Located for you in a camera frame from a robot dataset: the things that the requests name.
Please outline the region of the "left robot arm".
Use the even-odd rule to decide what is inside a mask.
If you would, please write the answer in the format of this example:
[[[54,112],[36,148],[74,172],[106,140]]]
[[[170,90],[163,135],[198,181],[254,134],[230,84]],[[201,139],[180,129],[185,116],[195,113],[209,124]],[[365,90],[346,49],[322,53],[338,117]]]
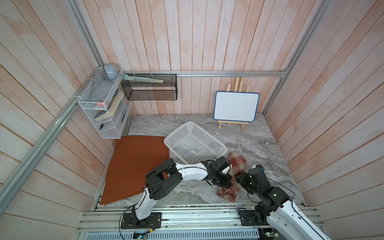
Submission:
[[[146,175],[144,192],[133,213],[141,221],[148,218],[158,200],[166,197],[181,182],[205,181],[222,189],[231,186],[232,165],[225,157],[194,165],[177,164],[168,159]]]

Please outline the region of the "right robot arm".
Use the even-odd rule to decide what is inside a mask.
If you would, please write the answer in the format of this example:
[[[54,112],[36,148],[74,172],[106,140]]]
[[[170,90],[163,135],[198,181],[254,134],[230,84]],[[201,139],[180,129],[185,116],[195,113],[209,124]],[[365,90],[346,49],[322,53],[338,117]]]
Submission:
[[[261,165],[236,174],[236,180],[247,193],[261,200],[254,210],[239,210],[242,226],[269,225],[287,240],[329,239],[301,212],[292,197],[281,188],[271,186]]]

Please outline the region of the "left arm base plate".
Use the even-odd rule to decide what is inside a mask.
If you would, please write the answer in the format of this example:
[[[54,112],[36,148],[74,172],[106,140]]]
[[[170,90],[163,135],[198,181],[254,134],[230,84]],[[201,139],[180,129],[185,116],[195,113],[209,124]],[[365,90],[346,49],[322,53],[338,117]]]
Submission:
[[[136,213],[124,213],[120,228],[125,229],[158,229],[161,227],[162,213],[151,213],[149,217],[139,220]]]

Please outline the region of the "white plastic basket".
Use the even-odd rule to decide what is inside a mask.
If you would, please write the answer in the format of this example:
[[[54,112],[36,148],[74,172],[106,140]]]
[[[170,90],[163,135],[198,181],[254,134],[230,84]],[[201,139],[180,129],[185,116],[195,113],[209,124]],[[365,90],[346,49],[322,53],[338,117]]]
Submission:
[[[164,139],[164,144],[187,165],[218,159],[228,150],[222,142],[192,121],[171,132]]]

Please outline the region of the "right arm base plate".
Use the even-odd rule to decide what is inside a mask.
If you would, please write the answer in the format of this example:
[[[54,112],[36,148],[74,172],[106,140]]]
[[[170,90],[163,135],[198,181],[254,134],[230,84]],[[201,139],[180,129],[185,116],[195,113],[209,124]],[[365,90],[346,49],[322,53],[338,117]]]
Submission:
[[[243,227],[267,226],[267,215],[260,210],[246,210],[240,208],[237,210]]]

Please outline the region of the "red plaid skirt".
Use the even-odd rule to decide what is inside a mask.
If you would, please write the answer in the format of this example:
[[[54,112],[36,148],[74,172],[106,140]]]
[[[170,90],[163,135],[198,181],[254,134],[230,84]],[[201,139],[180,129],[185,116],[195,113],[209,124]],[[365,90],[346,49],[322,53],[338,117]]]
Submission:
[[[234,203],[241,187],[236,180],[236,176],[245,171],[247,160],[238,153],[232,152],[229,153],[228,161],[232,166],[232,169],[229,171],[229,174],[232,177],[231,186],[224,187],[224,189],[218,188],[217,196]]]

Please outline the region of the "rust brown skirt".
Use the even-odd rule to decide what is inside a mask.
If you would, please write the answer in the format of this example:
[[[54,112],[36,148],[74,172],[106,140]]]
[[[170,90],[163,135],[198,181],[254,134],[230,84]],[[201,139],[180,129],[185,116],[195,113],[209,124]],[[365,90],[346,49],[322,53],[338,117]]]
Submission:
[[[115,141],[101,205],[142,192],[146,174],[170,158],[164,139],[159,136],[125,136]]]

